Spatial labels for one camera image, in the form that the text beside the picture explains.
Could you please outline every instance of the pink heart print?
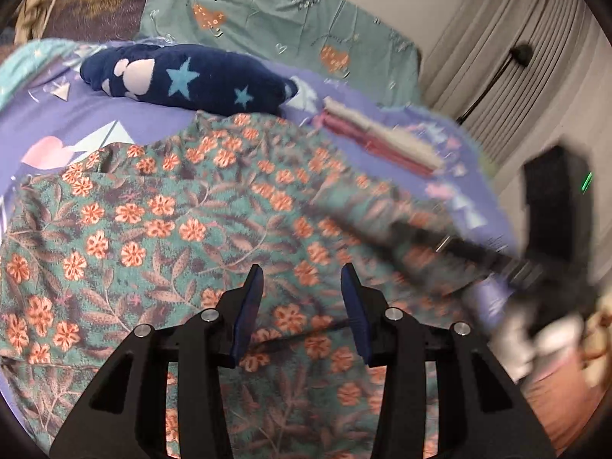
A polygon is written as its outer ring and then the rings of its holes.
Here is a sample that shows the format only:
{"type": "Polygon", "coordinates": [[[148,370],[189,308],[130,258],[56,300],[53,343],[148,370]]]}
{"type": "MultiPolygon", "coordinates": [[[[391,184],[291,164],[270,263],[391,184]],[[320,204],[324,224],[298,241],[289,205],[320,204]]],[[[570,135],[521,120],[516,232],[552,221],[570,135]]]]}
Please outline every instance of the pink heart print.
{"type": "Polygon", "coordinates": [[[21,162],[36,169],[56,169],[66,167],[74,154],[59,138],[45,136],[30,146],[21,162]]]}

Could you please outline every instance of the metal screw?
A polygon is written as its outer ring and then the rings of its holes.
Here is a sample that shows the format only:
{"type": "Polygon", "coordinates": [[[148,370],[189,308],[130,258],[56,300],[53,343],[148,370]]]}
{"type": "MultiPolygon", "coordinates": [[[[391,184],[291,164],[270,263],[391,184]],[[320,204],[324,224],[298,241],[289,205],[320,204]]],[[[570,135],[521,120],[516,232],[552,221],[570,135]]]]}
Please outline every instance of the metal screw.
{"type": "Polygon", "coordinates": [[[404,313],[397,307],[391,307],[384,312],[384,316],[390,321],[399,321],[404,313]]]}
{"type": "Polygon", "coordinates": [[[458,322],[454,325],[453,329],[455,333],[461,335],[462,337],[469,335],[472,332],[472,328],[469,327],[467,322],[458,322]]]}
{"type": "Polygon", "coordinates": [[[151,331],[152,328],[148,324],[139,324],[134,328],[134,334],[139,337],[139,339],[148,337],[151,334],[151,331]]]}
{"type": "Polygon", "coordinates": [[[206,309],[205,311],[202,311],[200,317],[202,318],[202,321],[213,322],[218,320],[219,311],[216,309],[206,309]]]}

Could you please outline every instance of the black gripper frame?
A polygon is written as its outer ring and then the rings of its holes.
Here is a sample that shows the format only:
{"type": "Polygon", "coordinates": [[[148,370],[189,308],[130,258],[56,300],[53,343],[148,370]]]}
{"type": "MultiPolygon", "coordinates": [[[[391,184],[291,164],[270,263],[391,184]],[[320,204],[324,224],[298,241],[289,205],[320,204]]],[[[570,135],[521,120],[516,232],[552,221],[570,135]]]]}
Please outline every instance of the black gripper frame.
{"type": "Polygon", "coordinates": [[[234,368],[255,325],[263,271],[184,325],[140,325],[100,368],[53,441],[51,459],[169,459],[168,363],[178,362],[182,459],[231,459],[218,367],[234,368]]]}
{"type": "Polygon", "coordinates": [[[362,286],[352,264],[342,271],[342,295],[357,351],[368,366],[387,366],[372,459],[422,457],[426,361],[435,361],[438,377],[435,459],[556,457],[519,388],[472,327],[442,329],[387,311],[383,293],[362,286]]]}

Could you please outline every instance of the blue gripper pad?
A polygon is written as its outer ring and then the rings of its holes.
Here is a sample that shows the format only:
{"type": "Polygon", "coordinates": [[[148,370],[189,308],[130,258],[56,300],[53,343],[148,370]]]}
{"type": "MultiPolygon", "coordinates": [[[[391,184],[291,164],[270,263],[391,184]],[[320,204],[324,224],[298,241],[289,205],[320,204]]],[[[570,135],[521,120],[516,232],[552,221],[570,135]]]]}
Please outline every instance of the blue gripper pad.
{"type": "Polygon", "coordinates": [[[340,276],[340,290],[347,309],[349,326],[353,332],[353,340],[357,347],[357,354],[363,357],[363,362],[368,365],[371,362],[372,347],[371,333],[368,318],[358,290],[362,288],[352,264],[345,264],[340,276]]]}
{"type": "Polygon", "coordinates": [[[255,328],[261,296],[264,293],[264,272],[261,267],[254,265],[251,268],[243,289],[246,289],[246,295],[244,296],[240,314],[238,314],[234,324],[234,345],[232,345],[230,351],[236,363],[247,352],[251,341],[251,334],[255,328]]]}

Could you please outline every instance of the pillow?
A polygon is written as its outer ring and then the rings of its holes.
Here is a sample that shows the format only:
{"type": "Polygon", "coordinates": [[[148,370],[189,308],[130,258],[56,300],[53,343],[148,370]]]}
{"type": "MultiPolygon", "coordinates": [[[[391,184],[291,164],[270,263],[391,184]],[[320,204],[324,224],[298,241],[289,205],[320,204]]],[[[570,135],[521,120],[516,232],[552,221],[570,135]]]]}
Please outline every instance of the pillow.
{"type": "Polygon", "coordinates": [[[105,49],[84,61],[81,78],[109,96],[222,116],[277,114],[298,92],[291,79],[252,57],[196,44],[105,49]]]}

